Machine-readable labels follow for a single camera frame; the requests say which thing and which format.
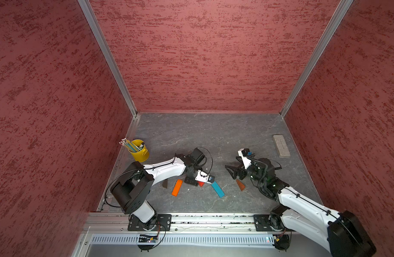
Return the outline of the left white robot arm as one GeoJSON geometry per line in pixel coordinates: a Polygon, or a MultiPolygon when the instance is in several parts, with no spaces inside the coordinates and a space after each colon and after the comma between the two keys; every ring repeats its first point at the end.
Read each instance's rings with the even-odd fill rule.
{"type": "Polygon", "coordinates": [[[156,164],[133,162],[108,185],[104,203],[120,208],[124,214],[135,216],[143,224],[155,225],[156,211],[146,200],[152,186],[182,175],[191,184],[211,184],[215,182],[215,177],[203,170],[206,161],[204,153],[195,148],[188,155],[176,154],[173,158],[156,164]]]}

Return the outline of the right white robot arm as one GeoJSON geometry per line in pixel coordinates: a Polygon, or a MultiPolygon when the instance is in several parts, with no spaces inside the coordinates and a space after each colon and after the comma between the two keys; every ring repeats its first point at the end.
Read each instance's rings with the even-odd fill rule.
{"type": "Polygon", "coordinates": [[[376,246],[359,219],[304,196],[279,179],[271,160],[238,156],[240,165],[225,166],[233,179],[249,178],[259,192],[278,203],[268,223],[275,231],[294,230],[325,248],[333,257],[372,257],[376,246]]]}

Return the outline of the orange flat block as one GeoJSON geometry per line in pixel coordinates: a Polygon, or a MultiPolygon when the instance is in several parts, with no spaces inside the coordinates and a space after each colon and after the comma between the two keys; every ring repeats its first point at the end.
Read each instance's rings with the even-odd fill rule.
{"type": "Polygon", "coordinates": [[[171,193],[172,196],[174,196],[174,197],[178,196],[179,191],[180,191],[180,189],[182,187],[182,184],[183,184],[183,181],[181,179],[178,179],[176,181],[175,186],[174,186],[174,188],[172,190],[172,193],[171,193]]]}

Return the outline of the reddish brown wedge block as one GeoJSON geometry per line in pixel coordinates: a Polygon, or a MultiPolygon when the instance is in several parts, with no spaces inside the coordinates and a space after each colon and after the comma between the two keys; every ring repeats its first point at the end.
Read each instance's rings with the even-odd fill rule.
{"type": "Polygon", "coordinates": [[[245,184],[239,179],[237,179],[236,182],[237,182],[239,189],[243,192],[246,187],[245,184]]]}

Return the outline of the teal flat block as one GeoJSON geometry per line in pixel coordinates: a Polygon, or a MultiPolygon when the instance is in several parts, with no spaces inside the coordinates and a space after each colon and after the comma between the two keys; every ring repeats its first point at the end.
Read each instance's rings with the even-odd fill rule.
{"type": "Polygon", "coordinates": [[[225,196],[223,190],[216,182],[212,183],[212,188],[214,189],[219,198],[223,198],[225,196]]]}

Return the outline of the yellow pencil cup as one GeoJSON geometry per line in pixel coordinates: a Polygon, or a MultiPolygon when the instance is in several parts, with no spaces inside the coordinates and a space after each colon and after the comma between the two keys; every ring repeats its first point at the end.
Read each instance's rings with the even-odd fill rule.
{"type": "Polygon", "coordinates": [[[129,150],[129,152],[134,157],[134,159],[138,162],[145,162],[146,160],[148,160],[149,151],[148,151],[145,143],[140,139],[133,140],[133,141],[131,141],[131,143],[133,146],[136,146],[136,148],[138,149],[137,152],[129,150]]]}

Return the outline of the grey rectangular eraser block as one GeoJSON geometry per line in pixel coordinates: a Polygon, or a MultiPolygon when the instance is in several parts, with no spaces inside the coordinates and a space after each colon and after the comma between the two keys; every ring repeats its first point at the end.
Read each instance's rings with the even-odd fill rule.
{"type": "Polygon", "coordinates": [[[287,158],[291,156],[287,142],[283,135],[281,134],[273,135],[273,141],[276,146],[277,154],[280,158],[287,158]]]}

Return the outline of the bundle of pencils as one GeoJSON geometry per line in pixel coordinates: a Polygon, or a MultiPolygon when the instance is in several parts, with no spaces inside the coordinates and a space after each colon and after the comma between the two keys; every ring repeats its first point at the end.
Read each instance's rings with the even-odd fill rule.
{"type": "Polygon", "coordinates": [[[129,141],[127,138],[122,139],[119,144],[126,147],[131,153],[140,152],[140,148],[133,142],[129,141]]]}

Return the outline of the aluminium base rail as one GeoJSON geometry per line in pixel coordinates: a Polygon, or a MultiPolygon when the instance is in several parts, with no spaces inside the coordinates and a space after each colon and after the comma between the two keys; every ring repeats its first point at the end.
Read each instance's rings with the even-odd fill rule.
{"type": "Polygon", "coordinates": [[[279,234],[271,229],[264,217],[252,213],[162,213],[160,222],[152,222],[146,227],[135,216],[119,213],[90,213],[83,231],[90,233],[140,233],[156,232],[159,225],[161,232],[167,233],[231,233],[231,234],[279,234]]]}

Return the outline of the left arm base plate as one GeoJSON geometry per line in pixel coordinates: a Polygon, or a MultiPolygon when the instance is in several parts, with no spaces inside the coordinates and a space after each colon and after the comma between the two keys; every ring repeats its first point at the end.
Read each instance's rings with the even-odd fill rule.
{"type": "Polygon", "coordinates": [[[155,214],[148,222],[143,223],[135,215],[130,215],[128,231],[137,232],[154,232],[154,231],[169,231],[171,227],[171,214],[155,214]]]}

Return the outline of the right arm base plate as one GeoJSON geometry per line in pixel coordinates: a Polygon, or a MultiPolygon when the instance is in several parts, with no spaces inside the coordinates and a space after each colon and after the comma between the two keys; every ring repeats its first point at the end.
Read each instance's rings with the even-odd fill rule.
{"type": "Polygon", "coordinates": [[[281,218],[278,215],[253,215],[254,218],[254,226],[257,232],[284,232],[285,230],[291,231],[288,229],[282,222],[281,218]]]}

